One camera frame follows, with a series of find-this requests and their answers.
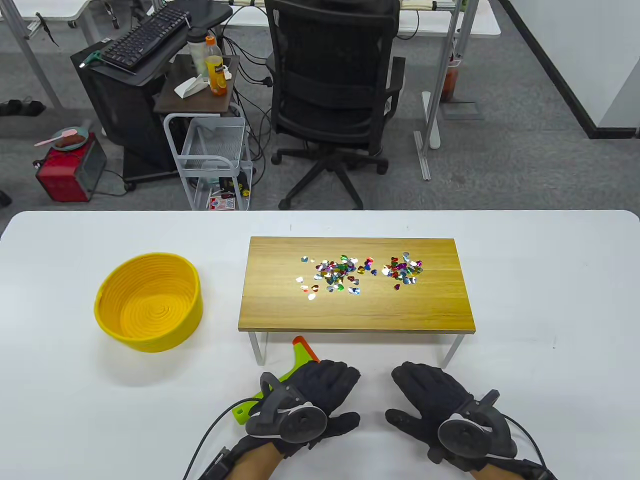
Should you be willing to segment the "person's right hand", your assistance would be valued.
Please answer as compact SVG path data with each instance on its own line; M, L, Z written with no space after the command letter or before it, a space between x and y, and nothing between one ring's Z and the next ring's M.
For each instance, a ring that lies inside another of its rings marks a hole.
M497 390L475 400L441 368L409 361L394 368L391 377L421 417L388 409L385 418L427 444L430 461L446 461L476 480L520 480L528 473L525 462L515 459L518 450L505 416L494 407Z

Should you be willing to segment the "person's left hand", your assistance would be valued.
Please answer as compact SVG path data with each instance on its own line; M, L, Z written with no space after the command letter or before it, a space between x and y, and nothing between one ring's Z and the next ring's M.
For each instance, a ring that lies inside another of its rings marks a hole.
M302 395L304 400L321 409L327 416L327 426L317 438L305 443L290 443L282 439L256 438L245 436L231 450L231 457L239 461L242 455L265 445L273 445L284 458L290 458L299 450L307 447L311 450L325 439L339 437L357 429L361 416L357 412L347 412L333 416L354 389L361 373L353 366L342 361L323 359L320 362L309 361L298 368L284 382Z

